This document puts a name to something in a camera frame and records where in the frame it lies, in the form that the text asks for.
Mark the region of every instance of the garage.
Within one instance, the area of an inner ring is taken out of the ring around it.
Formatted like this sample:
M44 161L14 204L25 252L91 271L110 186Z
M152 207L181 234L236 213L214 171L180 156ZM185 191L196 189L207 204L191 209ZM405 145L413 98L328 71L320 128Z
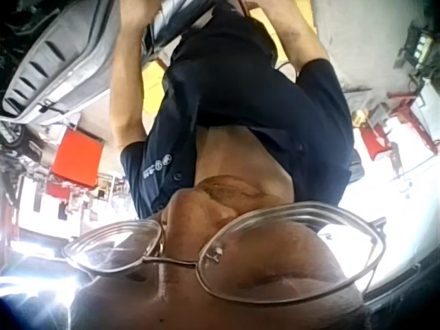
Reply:
M434 320L435 1L133 3L1 14L5 329Z

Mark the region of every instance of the bright light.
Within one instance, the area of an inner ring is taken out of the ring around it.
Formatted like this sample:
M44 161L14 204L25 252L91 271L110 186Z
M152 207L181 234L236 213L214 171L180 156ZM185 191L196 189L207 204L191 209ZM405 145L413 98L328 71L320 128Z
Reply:
M19 276L2 276L0 284L10 285L0 287L0 297L11 294L26 294L28 298L37 297L40 292L55 292L55 301L66 308L70 308L75 299L76 292L80 288L77 280L73 277L62 279L32 278Z
M55 252L52 249L34 243L11 241L11 248L15 252L24 254L25 256L46 256L48 258L55 257Z

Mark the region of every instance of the man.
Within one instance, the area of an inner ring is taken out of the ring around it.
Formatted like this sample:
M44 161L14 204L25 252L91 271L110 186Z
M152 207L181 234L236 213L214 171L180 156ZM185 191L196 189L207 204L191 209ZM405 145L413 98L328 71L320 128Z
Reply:
M185 34L175 50L165 75L166 95L147 136L142 126L141 38L161 3L121 0L111 123L139 218L156 219L166 228L166 258L197 260L218 231L251 211L297 201L337 205L348 183L351 118L327 53L294 1L254 2L269 17L300 72L296 85L274 69L276 48L264 27L219 4L212 20ZM292 228L260 233L272 243L266 248L254 239L248 251L255 254L248 257L261 265L291 266L300 277L296 280L320 283L313 285L344 277L312 230ZM291 258L276 258L278 250L291 251ZM234 279L255 276L251 269L244 272L243 265L230 271ZM299 306L261 309L215 299L190 269L163 265L155 274L155 285L149 280L98 280L77 297L73 325L362 329L366 323L354 287ZM296 291L304 288L299 284ZM270 287L257 289L274 294Z

